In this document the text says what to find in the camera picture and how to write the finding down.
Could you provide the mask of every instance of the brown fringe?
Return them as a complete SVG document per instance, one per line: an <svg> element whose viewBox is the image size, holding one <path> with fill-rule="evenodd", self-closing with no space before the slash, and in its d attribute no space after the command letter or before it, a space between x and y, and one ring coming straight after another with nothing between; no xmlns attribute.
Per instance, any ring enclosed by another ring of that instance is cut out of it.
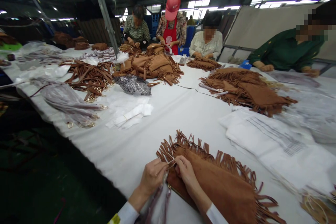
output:
<svg viewBox="0 0 336 224"><path fill-rule="evenodd" d="M156 155L162 162L169 162L172 159L171 156L175 157L176 150L178 147L182 147L184 149L188 149L193 153L197 154L203 160L206 160L222 169L230 172L231 174L241 178L246 183L250 184L255 191L255 204L257 205L257 213L255 217L255 222L258 224L268 223L267 219L273 219L274 221L280 224L286 224L286 221L279 217L277 212L269 211L269 207L278 206L278 203L275 199L266 196L260 195L261 189L264 185L262 182L260 188L258 189L256 186L256 173L248 168L246 165L242 165L239 161L229 154L226 154L222 151L217 152L216 158L214 158L211 154L209 154L209 145L204 143L203 148L201 147L202 140L198 139L198 143L195 144L194 136L190 134L189 138L180 131L176 131L176 138L173 141L172 137L169 136L169 143L166 139L161 143L159 151L156 152Z"/></svg>

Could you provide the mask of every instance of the clear plastic bag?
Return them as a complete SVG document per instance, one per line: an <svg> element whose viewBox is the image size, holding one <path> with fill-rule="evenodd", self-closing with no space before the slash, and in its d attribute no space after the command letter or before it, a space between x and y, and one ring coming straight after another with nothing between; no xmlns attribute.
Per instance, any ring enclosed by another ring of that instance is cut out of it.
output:
<svg viewBox="0 0 336 224"><path fill-rule="evenodd" d="M280 90L278 95L289 96L298 103L284 107L273 117L292 126L309 129L316 142L336 144L336 99L322 92L301 87L300 90Z"/></svg>

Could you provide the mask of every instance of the suede fringe bag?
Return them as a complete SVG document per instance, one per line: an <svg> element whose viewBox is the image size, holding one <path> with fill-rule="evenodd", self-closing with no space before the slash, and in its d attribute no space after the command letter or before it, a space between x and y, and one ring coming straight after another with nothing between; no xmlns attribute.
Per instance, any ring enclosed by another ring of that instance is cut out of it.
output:
<svg viewBox="0 0 336 224"><path fill-rule="evenodd" d="M204 72L215 70L222 65L208 58L196 57L193 61L187 63L188 67L203 69Z"/></svg>
<svg viewBox="0 0 336 224"><path fill-rule="evenodd" d="M133 74L144 80L153 78L164 80L170 86L177 84L178 79L184 73L172 57L167 56L164 51L164 46L160 44L150 44L145 54L129 51L129 59L120 65L120 71L114 72L113 76Z"/></svg>
<svg viewBox="0 0 336 224"><path fill-rule="evenodd" d="M169 162L179 155L188 159L200 186L229 224L261 224L268 223L268 219L280 224L286 223L277 212L268 209L278 206L278 203L273 198L260 194L263 182L258 189L254 171L222 151L218 151L214 158L209 154L209 145L204 143L201 148L201 143L201 139L198 139L198 144L195 144L194 136L190 135L187 139L177 130L175 141L171 136L169 143L164 139L156 154L162 162ZM197 210L174 167L169 169L167 183Z"/></svg>
<svg viewBox="0 0 336 224"><path fill-rule="evenodd" d="M297 103L289 97L277 95L260 76L243 68L223 68L217 69L208 78L201 78L201 81L211 88L228 91L228 94L218 96L228 104L251 107L253 111L269 117L281 113L283 106Z"/></svg>

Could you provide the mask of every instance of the worker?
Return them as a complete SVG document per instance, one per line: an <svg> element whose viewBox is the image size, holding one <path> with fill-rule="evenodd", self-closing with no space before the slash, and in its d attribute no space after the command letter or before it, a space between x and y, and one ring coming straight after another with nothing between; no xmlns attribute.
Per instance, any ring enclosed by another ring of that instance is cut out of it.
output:
<svg viewBox="0 0 336 224"><path fill-rule="evenodd" d="M215 60L223 48L223 35L218 31L222 20L220 12L210 12L203 20L203 31L195 34L189 48L191 57L203 57Z"/></svg>
<svg viewBox="0 0 336 224"><path fill-rule="evenodd" d="M190 18L189 18L189 20L188 20L187 25L196 25L196 22L195 22L195 20L193 19L192 15L190 15Z"/></svg>
<svg viewBox="0 0 336 224"><path fill-rule="evenodd" d="M183 156L177 156L175 161L176 174L183 180L205 223L227 224L225 218L199 185L191 163ZM149 197L163 183L167 168L168 164L159 159L146 164L140 184L108 224L133 224Z"/></svg>
<svg viewBox="0 0 336 224"><path fill-rule="evenodd" d="M156 38L161 45L166 45L166 51L171 47L174 55L179 54L178 46L186 43L187 21L179 12L181 0L167 0L166 12L161 16L156 31Z"/></svg>
<svg viewBox="0 0 336 224"><path fill-rule="evenodd" d="M306 24L299 29L290 29L275 35L248 56L250 64L261 71L273 70L307 73L318 77L320 71L312 69L314 58L324 43L324 31L335 24L336 0L317 7L315 14L309 15Z"/></svg>
<svg viewBox="0 0 336 224"><path fill-rule="evenodd" d="M146 48L151 39L147 23L144 22L143 9L141 5L135 5L132 15L126 18L124 26L124 39L136 48Z"/></svg>

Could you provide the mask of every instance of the stack of bags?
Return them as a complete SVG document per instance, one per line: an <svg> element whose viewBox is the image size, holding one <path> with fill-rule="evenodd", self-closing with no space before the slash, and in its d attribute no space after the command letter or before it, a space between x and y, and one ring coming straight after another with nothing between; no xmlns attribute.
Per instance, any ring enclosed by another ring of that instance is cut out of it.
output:
<svg viewBox="0 0 336 224"><path fill-rule="evenodd" d="M228 104L248 106L253 111L269 117L281 113L284 105L297 102L289 97L277 95L259 78L260 76L257 72L243 68L224 68L217 69L208 78L201 78L201 81L211 88L228 91L227 94L218 96Z"/></svg>

